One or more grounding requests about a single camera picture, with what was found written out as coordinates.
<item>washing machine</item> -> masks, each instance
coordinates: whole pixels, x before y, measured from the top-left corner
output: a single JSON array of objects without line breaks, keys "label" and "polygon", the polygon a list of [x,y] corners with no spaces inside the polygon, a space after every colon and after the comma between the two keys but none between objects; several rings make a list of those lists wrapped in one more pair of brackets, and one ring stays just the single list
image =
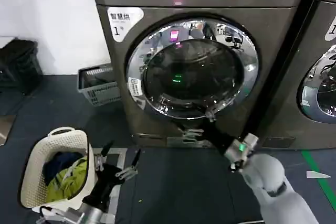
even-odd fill
[{"label": "washing machine", "polygon": [[315,5],[255,132],[263,147],[336,147],[336,0]]},{"label": "washing machine", "polygon": [[184,139],[207,115],[240,136],[300,0],[96,0],[140,145]]}]

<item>glass door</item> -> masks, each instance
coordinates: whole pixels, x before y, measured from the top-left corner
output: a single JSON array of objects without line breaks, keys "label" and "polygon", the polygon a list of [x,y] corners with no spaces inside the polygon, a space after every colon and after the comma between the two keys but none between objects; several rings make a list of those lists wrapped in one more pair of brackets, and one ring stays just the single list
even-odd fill
[{"label": "glass door", "polygon": [[254,86],[258,67],[255,45],[239,28],[208,18],[180,20],[140,42],[127,80],[142,109],[198,119],[241,102]]},{"label": "glass door", "polygon": [[310,69],[299,95],[303,112],[322,123],[336,123],[336,45]]}]

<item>white label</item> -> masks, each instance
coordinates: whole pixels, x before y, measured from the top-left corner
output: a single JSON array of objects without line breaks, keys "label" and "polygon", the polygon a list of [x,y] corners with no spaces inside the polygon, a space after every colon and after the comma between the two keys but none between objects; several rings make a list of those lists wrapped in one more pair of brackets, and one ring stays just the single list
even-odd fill
[{"label": "white label", "polygon": [[132,27],[143,18],[138,7],[109,7],[107,9],[113,38],[122,42]]},{"label": "white label", "polygon": [[128,88],[132,96],[138,97],[142,95],[141,80],[137,78],[128,77]]},{"label": "white label", "polygon": [[329,27],[329,30],[325,34],[324,39],[326,41],[331,41],[335,38],[336,38],[336,17],[335,17],[334,21],[331,23],[331,25]]},{"label": "white label", "polygon": [[302,104],[302,106],[308,106],[308,107],[310,107],[308,101],[306,101],[306,100],[302,100],[301,104]]},{"label": "white label", "polygon": [[137,97],[133,97],[135,102],[137,103],[137,105],[142,109],[144,110],[145,109],[145,106],[146,106],[146,101],[145,100],[141,100]]}]

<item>white laundry basket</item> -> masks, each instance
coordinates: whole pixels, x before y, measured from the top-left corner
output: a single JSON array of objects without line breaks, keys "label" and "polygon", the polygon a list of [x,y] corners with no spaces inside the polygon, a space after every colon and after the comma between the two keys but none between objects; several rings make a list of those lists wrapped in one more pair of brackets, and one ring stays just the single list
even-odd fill
[{"label": "white laundry basket", "polygon": [[[68,199],[46,203],[47,186],[42,173],[43,165],[50,161],[57,152],[79,152],[87,155],[86,180],[76,195]],[[61,127],[51,131],[33,148],[23,178],[20,200],[24,207],[39,212],[40,206],[67,210],[69,207],[78,209],[83,198],[89,195],[95,186],[95,159],[93,150],[84,131],[71,127]]]}]

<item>plastic basket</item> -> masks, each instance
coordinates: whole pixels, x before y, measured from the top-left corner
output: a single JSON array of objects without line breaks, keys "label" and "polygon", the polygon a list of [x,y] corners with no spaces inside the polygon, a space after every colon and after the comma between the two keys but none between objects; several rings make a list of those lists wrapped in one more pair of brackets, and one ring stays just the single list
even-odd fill
[{"label": "plastic basket", "polygon": [[[46,203],[47,186],[42,173],[43,165],[50,161],[57,152],[79,152],[88,156],[86,180],[75,195],[70,198]],[[67,210],[78,209],[83,198],[89,195],[95,186],[95,159],[86,133],[71,127],[61,127],[51,131],[33,148],[24,173],[20,191],[20,200],[24,207],[39,212],[40,206]]]},{"label": "plastic basket", "polygon": [[121,100],[111,64],[79,69],[78,92],[94,106]]}]

